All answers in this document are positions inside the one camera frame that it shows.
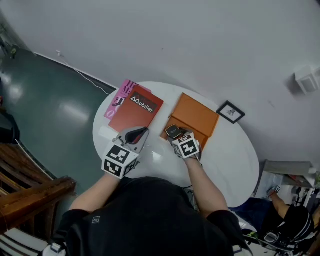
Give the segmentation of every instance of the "floor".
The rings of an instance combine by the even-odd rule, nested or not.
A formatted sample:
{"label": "floor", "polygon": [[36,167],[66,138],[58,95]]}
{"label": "floor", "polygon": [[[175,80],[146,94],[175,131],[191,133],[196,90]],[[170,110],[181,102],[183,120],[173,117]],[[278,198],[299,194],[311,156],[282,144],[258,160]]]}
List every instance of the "floor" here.
{"label": "floor", "polygon": [[0,71],[3,105],[24,146],[54,176],[74,178],[77,194],[91,187],[103,175],[92,127],[106,95],[75,71],[25,50],[6,57]]}

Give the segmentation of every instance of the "picture frame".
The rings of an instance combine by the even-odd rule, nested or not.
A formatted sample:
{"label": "picture frame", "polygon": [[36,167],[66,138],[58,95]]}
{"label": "picture frame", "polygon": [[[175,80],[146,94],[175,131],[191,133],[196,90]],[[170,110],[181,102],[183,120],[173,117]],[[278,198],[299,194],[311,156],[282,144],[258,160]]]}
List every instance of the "picture frame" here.
{"label": "picture frame", "polygon": [[228,100],[216,111],[217,114],[235,124],[246,114]]}

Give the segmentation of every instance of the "power cord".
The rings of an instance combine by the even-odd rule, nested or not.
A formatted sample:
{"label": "power cord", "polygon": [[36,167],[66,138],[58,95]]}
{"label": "power cord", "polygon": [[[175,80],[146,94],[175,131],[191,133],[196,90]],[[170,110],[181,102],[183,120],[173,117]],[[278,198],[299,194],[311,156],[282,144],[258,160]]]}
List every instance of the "power cord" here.
{"label": "power cord", "polygon": [[77,72],[79,75],[81,75],[84,79],[88,80],[91,84],[93,84],[95,87],[101,89],[106,95],[110,95],[110,93],[106,93],[106,91],[104,89],[102,89],[101,87],[97,86],[94,82],[92,82],[90,79],[86,78],[81,72],[79,72],[78,70],[76,70],[74,67],[70,66],[68,62],[65,61],[65,57],[63,55],[61,55],[60,52],[57,51],[58,57],[71,69],[73,69],[75,72]]}

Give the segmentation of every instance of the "shirt logo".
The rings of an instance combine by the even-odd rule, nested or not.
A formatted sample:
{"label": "shirt logo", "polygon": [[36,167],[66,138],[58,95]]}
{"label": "shirt logo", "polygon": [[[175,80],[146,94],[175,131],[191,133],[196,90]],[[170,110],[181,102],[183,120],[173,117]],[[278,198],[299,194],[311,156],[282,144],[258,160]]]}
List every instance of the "shirt logo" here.
{"label": "shirt logo", "polygon": [[93,223],[93,224],[94,224],[94,223],[99,223],[99,221],[100,221],[100,216],[94,217],[94,218],[92,219],[92,223]]}
{"label": "shirt logo", "polygon": [[136,91],[131,96],[130,100],[138,104],[140,107],[144,108],[146,111],[153,112],[157,108],[157,104],[152,102],[150,99],[144,97],[143,95],[137,93]]}

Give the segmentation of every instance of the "black t-shirt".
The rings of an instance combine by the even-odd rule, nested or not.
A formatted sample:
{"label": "black t-shirt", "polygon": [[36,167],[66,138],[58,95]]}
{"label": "black t-shirt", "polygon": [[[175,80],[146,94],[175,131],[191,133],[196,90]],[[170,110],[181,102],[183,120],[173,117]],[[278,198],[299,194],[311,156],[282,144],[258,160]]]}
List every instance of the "black t-shirt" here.
{"label": "black t-shirt", "polygon": [[238,218],[220,210],[207,219],[186,193],[158,178],[122,180],[104,208],[66,212],[50,243],[70,256],[234,255],[248,246]]}
{"label": "black t-shirt", "polygon": [[261,234],[264,235],[277,229],[283,236],[295,240],[301,235],[303,238],[307,237],[314,228],[315,224],[307,208],[291,205],[283,219],[272,206],[263,220]]}

